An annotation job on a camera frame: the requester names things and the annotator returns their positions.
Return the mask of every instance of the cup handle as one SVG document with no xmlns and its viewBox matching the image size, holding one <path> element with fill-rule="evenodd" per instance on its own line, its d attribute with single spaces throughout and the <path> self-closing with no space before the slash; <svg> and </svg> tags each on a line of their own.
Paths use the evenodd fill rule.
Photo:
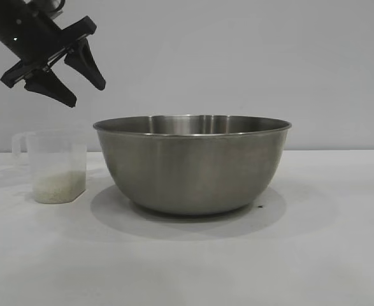
<svg viewBox="0 0 374 306">
<path fill-rule="evenodd" d="M 11 141 L 11 153 L 17 166 L 22 164 L 21 161 L 21 143 L 26 142 L 27 133 L 19 133 L 13 136 Z"/>
</svg>

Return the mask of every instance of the white wall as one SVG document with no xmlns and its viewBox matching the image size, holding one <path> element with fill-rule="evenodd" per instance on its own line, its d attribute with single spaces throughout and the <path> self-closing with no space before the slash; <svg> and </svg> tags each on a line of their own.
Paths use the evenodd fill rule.
<svg viewBox="0 0 374 306">
<path fill-rule="evenodd" d="M 374 0 L 68 0 L 66 27 L 90 44 L 108 85 L 63 63 L 71 110 L 0 83 L 0 150 L 19 131 L 129 115 L 216 113 L 294 124 L 288 149 L 374 148 Z M 0 76 L 17 61 L 0 44 Z"/>
</svg>

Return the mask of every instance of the bowl rim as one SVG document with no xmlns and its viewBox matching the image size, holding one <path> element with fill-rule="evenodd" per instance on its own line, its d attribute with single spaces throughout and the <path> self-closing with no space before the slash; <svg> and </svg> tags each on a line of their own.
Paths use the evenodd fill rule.
<svg viewBox="0 0 374 306">
<path fill-rule="evenodd" d="M 135 119 L 135 118 L 159 118 L 159 117 L 201 117 L 201 116 L 208 116 L 208 117 L 241 117 L 241 118 L 250 118 L 250 119 L 264 119 L 264 120 L 272 120 L 276 122 L 280 122 L 285 124 L 284 127 L 280 127 L 277 129 L 266 129 L 263 131 L 253 131 L 253 132 L 239 132 L 239 133 L 217 133 L 217 134 L 162 134 L 162 133 L 138 133 L 138 132 L 128 132 L 128 131 L 111 131 L 109 129 L 105 129 L 100 125 L 114 120 L 124 120 L 124 119 Z M 93 128 L 96 131 L 102 131 L 104 133 L 111 133 L 115 135 L 132 135 L 132 136 L 158 136 L 158 137 L 194 137 L 194 138 L 201 138 L 201 137 L 214 137 L 214 136 L 236 136 L 236 135 L 258 135 L 258 134 L 268 134 L 274 133 L 279 131 L 285 131 L 290 129 L 292 124 L 288 121 L 281 120 L 281 119 L 274 119 L 269 117 L 253 117 L 253 116 L 244 116 L 244 115 L 145 115 L 145 116 L 130 116 L 130 117 L 119 117 L 119 118 L 112 118 L 112 119 L 105 119 L 101 121 L 97 121 L 93 124 Z"/>
</svg>

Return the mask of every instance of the stainless steel bowl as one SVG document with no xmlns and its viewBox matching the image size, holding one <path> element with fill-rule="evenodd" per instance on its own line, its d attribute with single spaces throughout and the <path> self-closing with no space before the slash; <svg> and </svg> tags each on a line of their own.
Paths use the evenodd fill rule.
<svg viewBox="0 0 374 306">
<path fill-rule="evenodd" d="M 251 203 L 270 183 L 291 124 L 277 119 L 181 115 L 94 124 L 107 167 L 133 202 L 204 215 Z"/>
</svg>

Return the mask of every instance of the clear plastic cup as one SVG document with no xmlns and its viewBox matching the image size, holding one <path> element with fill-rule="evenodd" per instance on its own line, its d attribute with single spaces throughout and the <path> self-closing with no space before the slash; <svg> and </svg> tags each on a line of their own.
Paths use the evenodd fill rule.
<svg viewBox="0 0 374 306">
<path fill-rule="evenodd" d="M 72 202 L 86 190 L 86 139 L 83 131 L 48 130 L 13 137 L 13 156 L 20 160 L 25 141 L 34 200 L 38 203 Z"/>
</svg>

